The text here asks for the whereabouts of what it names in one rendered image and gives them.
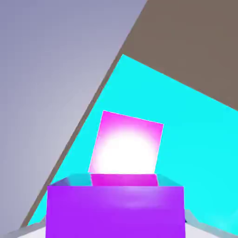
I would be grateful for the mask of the small magenta cube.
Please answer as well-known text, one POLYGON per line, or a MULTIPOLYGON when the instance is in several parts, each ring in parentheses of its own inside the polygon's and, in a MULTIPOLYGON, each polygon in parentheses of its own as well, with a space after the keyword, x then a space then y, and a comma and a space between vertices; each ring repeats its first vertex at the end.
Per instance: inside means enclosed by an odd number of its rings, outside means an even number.
POLYGON ((88 171, 154 174, 164 125, 103 111, 88 171))

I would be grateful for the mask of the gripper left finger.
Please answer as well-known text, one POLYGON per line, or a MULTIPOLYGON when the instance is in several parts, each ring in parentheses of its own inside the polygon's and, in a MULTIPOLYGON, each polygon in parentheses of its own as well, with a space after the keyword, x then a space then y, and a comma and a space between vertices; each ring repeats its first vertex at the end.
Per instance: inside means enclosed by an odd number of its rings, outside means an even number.
POLYGON ((22 227, 4 235, 3 238, 46 238, 46 222, 42 221, 27 227, 22 227))

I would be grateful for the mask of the large cyan box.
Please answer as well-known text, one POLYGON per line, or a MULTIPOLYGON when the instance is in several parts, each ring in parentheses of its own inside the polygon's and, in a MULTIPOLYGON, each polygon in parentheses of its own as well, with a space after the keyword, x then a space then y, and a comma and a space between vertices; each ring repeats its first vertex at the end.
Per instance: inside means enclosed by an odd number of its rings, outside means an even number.
POLYGON ((200 222, 238 235, 238 111, 123 55, 53 182, 88 171, 103 111, 162 123, 156 172, 200 222))

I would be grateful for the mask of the small purple cube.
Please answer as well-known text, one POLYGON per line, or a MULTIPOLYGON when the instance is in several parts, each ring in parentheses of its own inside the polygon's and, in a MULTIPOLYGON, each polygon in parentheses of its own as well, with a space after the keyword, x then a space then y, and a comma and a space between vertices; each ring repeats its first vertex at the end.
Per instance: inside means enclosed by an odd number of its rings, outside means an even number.
POLYGON ((184 189, 155 174, 74 174, 48 186, 46 238, 185 238, 184 189))

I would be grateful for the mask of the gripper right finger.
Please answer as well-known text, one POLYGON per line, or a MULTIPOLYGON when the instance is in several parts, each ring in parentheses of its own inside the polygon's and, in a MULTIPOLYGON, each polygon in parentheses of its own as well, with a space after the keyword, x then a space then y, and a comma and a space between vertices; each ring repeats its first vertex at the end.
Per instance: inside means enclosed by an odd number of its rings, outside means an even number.
POLYGON ((190 210, 185 210, 185 238, 236 238, 236 235, 201 223, 190 210))

